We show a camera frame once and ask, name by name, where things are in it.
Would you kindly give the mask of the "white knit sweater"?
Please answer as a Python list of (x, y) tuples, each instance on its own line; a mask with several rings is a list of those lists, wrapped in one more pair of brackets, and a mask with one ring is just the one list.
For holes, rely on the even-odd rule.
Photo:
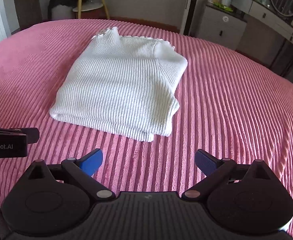
[(73, 63), (50, 116), (138, 141), (167, 137), (180, 107), (175, 91), (187, 65), (166, 40), (105, 29)]

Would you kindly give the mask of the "pink ribbed bedspread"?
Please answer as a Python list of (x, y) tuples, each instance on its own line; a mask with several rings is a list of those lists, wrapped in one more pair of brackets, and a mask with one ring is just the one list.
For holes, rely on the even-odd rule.
[[(122, 36), (169, 41), (188, 61), (176, 89), (180, 109), (169, 137), (150, 143), (53, 120), (49, 109), (91, 38), (117, 27)], [(204, 178), (203, 149), (241, 164), (264, 160), (293, 198), (293, 84), (217, 44), (139, 24), (108, 20), (44, 22), (0, 43), (0, 126), (37, 127), (26, 158), (0, 159), (0, 203), (35, 159), (57, 164), (95, 148), (104, 154), (94, 178), (120, 191), (177, 191)], [(288, 232), (293, 236), (293, 220)]]

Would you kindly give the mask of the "dark wooden door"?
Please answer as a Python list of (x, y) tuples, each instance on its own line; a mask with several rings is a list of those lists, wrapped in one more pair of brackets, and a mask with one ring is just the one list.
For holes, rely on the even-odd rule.
[(42, 22), (40, 0), (14, 0), (20, 30)]

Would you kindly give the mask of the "round wooden side table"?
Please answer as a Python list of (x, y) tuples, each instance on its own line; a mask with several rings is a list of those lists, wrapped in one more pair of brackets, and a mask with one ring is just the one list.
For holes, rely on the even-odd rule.
[(73, 12), (76, 13), (77, 19), (81, 19), (82, 12), (93, 11), (100, 8), (104, 9), (105, 16), (109, 20), (110, 14), (108, 12), (105, 0), (99, 0), (99, 2), (88, 0), (85, 3), (83, 2), (83, 0), (78, 0), (77, 7), (73, 9)]

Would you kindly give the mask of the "grey vanity desk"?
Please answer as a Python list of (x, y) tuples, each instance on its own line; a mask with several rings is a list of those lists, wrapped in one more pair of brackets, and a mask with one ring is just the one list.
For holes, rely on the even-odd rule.
[(293, 70), (293, 27), (255, 0), (232, 0), (247, 21), (238, 52), (286, 77)]

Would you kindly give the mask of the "grey drawer cabinet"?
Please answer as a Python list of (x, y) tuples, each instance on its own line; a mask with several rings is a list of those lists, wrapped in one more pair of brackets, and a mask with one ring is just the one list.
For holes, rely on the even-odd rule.
[(195, 37), (236, 50), (246, 25), (245, 20), (234, 14), (206, 4)]

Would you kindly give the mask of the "green item on cabinet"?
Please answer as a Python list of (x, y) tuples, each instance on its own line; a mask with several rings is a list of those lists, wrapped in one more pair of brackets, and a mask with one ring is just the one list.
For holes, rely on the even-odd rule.
[(223, 4), (219, 3), (219, 2), (214, 2), (213, 5), (218, 7), (221, 10), (228, 11), (228, 12), (233, 12), (233, 9), (231, 7), (225, 6), (225, 5), (223, 5)]

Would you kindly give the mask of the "white standing air conditioner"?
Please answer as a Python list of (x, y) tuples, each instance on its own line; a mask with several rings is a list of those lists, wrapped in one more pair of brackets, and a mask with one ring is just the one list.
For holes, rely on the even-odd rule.
[(196, 5), (197, 0), (186, 0), (180, 27), (180, 35), (189, 35)]

